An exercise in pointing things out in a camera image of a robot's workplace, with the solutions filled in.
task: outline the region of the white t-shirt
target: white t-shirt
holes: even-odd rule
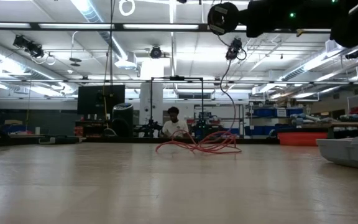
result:
[[[184,121],[178,121],[176,123],[173,123],[172,121],[167,121],[165,122],[164,127],[162,127],[162,132],[169,137],[171,137],[172,134],[178,130],[189,131],[187,123]],[[185,135],[184,132],[175,133],[175,136],[179,136],[179,137],[183,137],[184,135]]]

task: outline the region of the tan floor surface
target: tan floor surface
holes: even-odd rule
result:
[[[0,148],[0,223],[358,223],[358,169],[316,147],[154,147]]]

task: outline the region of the gray plastic container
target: gray plastic container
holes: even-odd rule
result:
[[[358,168],[358,138],[317,139],[320,154],[335,164]]]

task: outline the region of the person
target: person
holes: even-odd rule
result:
[[[172,137],[172,135],[176,138],[186,137],[187,134],[185,132],[181,132],[179,130],[189,131],[186,121],[180,121],[178,119],[179,109],[172,106],[168,109],[170,121],[165,122],[162,127],[162,136],[166,138]]]

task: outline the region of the black monitor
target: black monitor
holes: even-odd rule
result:
[[[106,98],[107,113],[111,114],[115,105],[125,102],[125,85],[79,87],[77,113],[104,114],[104,98]]]

